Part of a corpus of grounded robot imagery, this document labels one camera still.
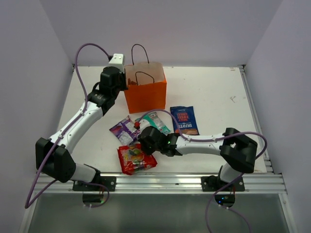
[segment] teal snack package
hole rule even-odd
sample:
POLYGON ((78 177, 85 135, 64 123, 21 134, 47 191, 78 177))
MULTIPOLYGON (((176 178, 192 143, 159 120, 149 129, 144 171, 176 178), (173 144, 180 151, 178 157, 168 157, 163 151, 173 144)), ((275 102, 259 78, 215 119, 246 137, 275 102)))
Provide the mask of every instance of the teal snack package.
POLYGON ((143 119, 147 120, 151 126, 157 128, 165 135, 169 134, 171 131, 167 126, 163 123, 163 121, 157 116, 156 112, 152 112, 143 117, 143 119))
MULTIPOLYGON (((176 118, 181 133, 187 135, 199 135, 199 130, 196 125, 193 106, 184 107, 176 106, 171 107, 171 114, 176 118)), ((173 121, 174 132, 178 133, 177 126, 173 121)))

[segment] snack pile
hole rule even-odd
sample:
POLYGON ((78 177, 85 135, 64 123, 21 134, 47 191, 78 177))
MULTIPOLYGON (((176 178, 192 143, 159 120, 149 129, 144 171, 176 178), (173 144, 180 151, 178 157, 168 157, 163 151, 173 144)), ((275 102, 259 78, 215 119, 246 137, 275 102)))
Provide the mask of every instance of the snack pile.
MULTIPOLYGON (((193 106, 171 107, 171 114, 176 118, 183 134, 199 135, 193 106)), ((150 112, 142 119, 147 120, 151 126, 157 128, 165 135, 171 132, 171 130, 158 117, 156 112, 150 112)), ((174 132, 178 133, 178 129, 174 121, 173 127, 174 132)), ((136 143, 140 130, 135 128, 135 124, 129 116, 113 126, 110 131, 123 145, 118 148, 118 155, 121 169, 124 174, 133 175, 134 173, 151 169, 157 165, 157 161, 154 156, 145 154, 141 150, 141 145, 136 143)))

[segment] purple cable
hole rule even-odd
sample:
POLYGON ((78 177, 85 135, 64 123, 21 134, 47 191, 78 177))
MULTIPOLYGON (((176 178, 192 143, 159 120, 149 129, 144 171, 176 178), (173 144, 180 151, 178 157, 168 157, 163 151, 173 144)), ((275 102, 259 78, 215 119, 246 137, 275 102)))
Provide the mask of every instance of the purple cable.
MULTIPOLYGON (((175 122, 178 131, 181 132, 181 130, 180 130, 180 128, 179 128, 179 124, 178 124, 176 118, 175 118, 170 112, 168 112, 168 111, 166 111, 166 110, 163 110, 163 109, 154 109, 154 110, 151 110, 151 111, 146 112, 144 115, 142 115, 141 118, 139 118, 138 122, 141 121, 145 115, 147 115, 147 114, 149 114, 149 113, 151 113, 151 112, 154 112, 154 111, 161 111, 161 112, 165 112, 165 113, 169 114, 169 115, 171 116, 171 118, 173 119, 173 121, 175 122)), ((240 132, 240 133, 235 133, 235 134, 232 134, 232 135, 229 135, 229 136, 224 136, 224 137, 216 138, 215 140, 216 140, 216 141, 220 141, 220 140, 225 140, 225 139, 228 139, 228 138, 232 138, 232 137, 236 137, 236 136, 241 136, 241 135, 245 135, 245 134, 256 135, 256 136, 261 137, 261 138, 263 139, 263 141, 264 141, 264 147, 263 147, 263 149, 261 150, 261 152, 256 156, 256 159, 258 159, 258 158, 266 151, 267 146, 268 146, 268 141, 267 141, 267 139, 266 139, 263 135, 261 135, 261 134, 259 134, 259 133, 257 133, 257 132, 249 132, 249 131, 240 132)), ((180 136, 181 136, 182 138, 184 138, 185 140, 191 141, 191 142, 213 142, 213 141, 214 141, 213 139, 189 139, 189 138, 185 137, 182 133, 180 133, 180 136)), ((212 229, 211 229, 210 226, 209 226, 209 223, 208 223, 208 214, 207 214, 207 213, 208 213, 208 208, 209 208, 209 206, 210 206, 212 200, 214 199, 214 197, 216 196, 217 193, 223 191, 224 189, 226 189, 227 187, 229 187, 230 185, 232 185, 233 183, 235 183, 237 180, 239 180, 239 179, 242 177, 242 175, 244 175, 244 173, 241 173, 241 174, 240 174, 237 178, 235 178, 233 181, 231 181, 230 183, 226 184, 226 185, 223 186, 222 188, 218 189, 215 193, 213 193, 212 197, 209 199, 209 201, 208 201, 208 203, 207 203, 207 206, 206 206, 206 208, 205 208, 205 220, 206 220, 206 226, 207 226, 207 228, 208 228, 208 230, 209 230, 210 233, 212 233, 213 231, 212 231, 212 229)), ((249 232, 250 232, 250 233, 253 232, 252 229, 251 229, 250 223, 247 221, 247 219, 246 219, 242 214, 240 214, 238 211, 233 210, 233 209, 229 209, 229 210, 232 211, 232 212, 234 212, 234 213, 236 213, 236 214, 239 215, 241 218, 243 218, 244 221, 246 222, 247 226, 248 226, 249 232)))
POLYGON ((87 182, 84 182, 84 181, 82 181, 82 183, 88 184, 88 185, 92 185, 92 186, 102 187, 107 192, 107 198, 101 204, 99 204, 99 205, 88 205, 87 207, 90 207, 90 208, 100 207, 100 206, 104 205, 108 201, 110 194, 109 194, 109 189, 106 186, 104 186, 102 184, 99 184, 99 183, 87 183, 87 182))
MULTIPOLYGON (((76 53, 76 56, 75 56, 75 62, 74 62, 74 65, 75 65, 75 69, 76 69, 76 72, 77 72, 77 76, 78 76, 78 79, 80 81, 80 84, 81 84, 81 87, 83 89, 83 92, 84 92, 84 96, 85 96, 85 104, 84 104, 84 108, 82 110, 82 113, 80 113, 64 130, 63 132, 61 133, 62 136, 65 135, 65 133, 73 126, 73 124, 75 122, 77 122, 77 120, 83 115, 83 113, 86 111, 86 108, 87 108, 87 93, 86 93, 86 88, 83 84, 83 81, 81 79, 81 76, 80 76, 80 73, 79 73, 79 69, 78 69, 78 55, 81 51, 82 48, 84 48, 85 46, 88 46, 88 45, 92 45, 92 46, 95 46, 95 47, 98 47, 101 51, 103 51, 107 57, 109 57, 109 54, 102 48, 100 47, 99 45, 96 45, 96 44, 93 44, 93 43, 86 43, 84 45, 82 45, 77 53, 76 53)), ((32 200, 30 200, 33 192, 34 192, 34 189, 35 189, 35 185, 37 184, 38 182, 38 179, 39 179, 39 176, 40 176, 40 173, 45 165, 45 163, 47 162, 48 158, 50 157, 50 155, 52 154, 52 152, 54 151, 55 147, 57 146, 57 144, 59 143, 59 141, 61 140, 61 138, 59 137, 55 143, 53 144, 53 146, 51 147, 51 149, 49 150, 49 152, 47 153, 47 155, 45 156, 45 158, 43 159, 36 175, 35 175, 35 178, 34 178, 34 181, 31 185, 31 188, 29 190, 29 193, 28 193, 28 196, 27 196, 27 199, 26 199, 26 203, 25 203, 25 209, 28 209, 33 203, 34 201, 48 188, 50 187, 53 183, 56 182, 56 180, 53 180, 51 181, 47 186, 45 186, 42 190, 40 190, 40 192, 38 192, 38 194, 36 196, 34 196, 34 198, 32 200)))

